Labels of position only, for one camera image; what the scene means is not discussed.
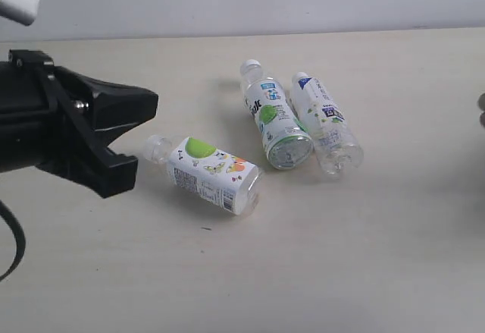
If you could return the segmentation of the person's open right hand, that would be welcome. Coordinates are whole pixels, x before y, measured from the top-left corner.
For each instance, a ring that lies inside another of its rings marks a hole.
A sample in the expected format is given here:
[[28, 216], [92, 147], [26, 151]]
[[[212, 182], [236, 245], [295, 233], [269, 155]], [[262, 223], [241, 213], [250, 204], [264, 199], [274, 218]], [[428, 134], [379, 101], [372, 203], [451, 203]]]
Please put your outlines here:
[[477, 105], [480, 109], [480, 124], [485, 127], [485, 93], [480, 95]]

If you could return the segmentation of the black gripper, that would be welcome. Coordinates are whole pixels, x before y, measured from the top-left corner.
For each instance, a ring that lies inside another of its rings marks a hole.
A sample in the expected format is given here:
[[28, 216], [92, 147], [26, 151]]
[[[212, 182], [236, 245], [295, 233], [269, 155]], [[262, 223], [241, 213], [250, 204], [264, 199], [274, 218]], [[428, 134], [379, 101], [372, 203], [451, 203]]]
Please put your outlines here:
[[[63, 86], [91, 130], [65, 131], [49, 157], [64, 116], [55, 85]], [[151, 90], [78, 74], [39, 50], [11, 49], [1, 63], [1, 171], [38, 165], [103, 198], [130, 191], [138, 158], [109, 145], [153, 119], [157, 107]]]

